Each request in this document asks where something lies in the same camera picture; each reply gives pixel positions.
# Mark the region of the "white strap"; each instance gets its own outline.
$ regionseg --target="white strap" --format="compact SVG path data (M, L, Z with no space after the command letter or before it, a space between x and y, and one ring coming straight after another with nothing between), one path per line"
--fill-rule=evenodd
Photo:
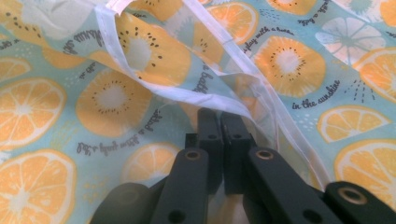
M110 0L106 4L106 7L115 11L118 15L121 14L121 12L128 7L130 3L132 3L134 0Z

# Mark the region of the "kiwi slice print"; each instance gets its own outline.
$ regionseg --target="kiwi slice print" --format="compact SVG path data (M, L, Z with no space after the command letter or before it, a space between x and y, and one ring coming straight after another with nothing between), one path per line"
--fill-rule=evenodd
M128 64L149 83L177 86L190 71L191 54L159 26L122 14L116 20L120 44Z
M145 10L159 21L171 18L183 6L182 0L136 0L128 8Z
M139 125L150 99L151 92L139 83L106 69L78 97L76 114L92 133L118 137Z
M320 54L283 36L270 36L260 46L254 62L277 93L290 97L303 97L316 91L326 73Z
M99 62L101 64L104 64L105 66L114 69L119 72L123 72L122 68L114 61L114 58L110 56L110 54L107 51L104 50L97 50L91 53L88 58Z
M0 23L18 39L43 47L48 45L38 26L21 20L22 3L17 0L0 0L0 6Z
M267 0L271 7L294 15L305 15L317 0Z
M207 64L218 64L224 52L220 42L201 22L197 22L194 25L192 49L196 54L200 55Z
M55 49L43 48L41 52L47 62L59 69L74 68L86 61L85 58L77 55L65 54Z

